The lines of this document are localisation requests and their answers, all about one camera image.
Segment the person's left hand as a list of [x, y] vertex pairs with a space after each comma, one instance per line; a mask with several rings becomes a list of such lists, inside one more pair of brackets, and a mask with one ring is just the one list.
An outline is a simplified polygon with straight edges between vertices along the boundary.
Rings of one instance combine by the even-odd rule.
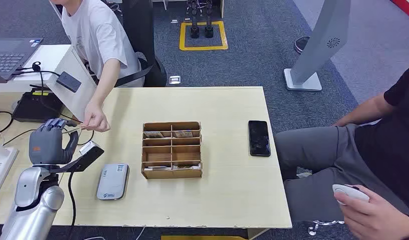
[[89, 131], [100, 133], [110, 130], [110, 124], [103, 112], [103, 105], [99, 102], [89, 102], [84, 111], [82, 127]]
[[409, 239], [409, 216], [400, 212], [387, 200], [362, 185], [356, 185], [369, 197], [368, 201], [335, 192], [345, 224], [360, 240]]

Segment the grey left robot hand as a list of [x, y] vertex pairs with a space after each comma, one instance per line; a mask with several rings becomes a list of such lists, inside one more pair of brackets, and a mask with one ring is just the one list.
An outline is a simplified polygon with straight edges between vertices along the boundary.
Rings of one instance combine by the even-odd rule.
[[62, 148], [65, 126], [76, 127], [77, 124], [71, 120], [51, 118], [30, 134], [28, 153], [33, 165], [65, 165], [72, 160], [79, 134], [71, 132], [68, 144]]

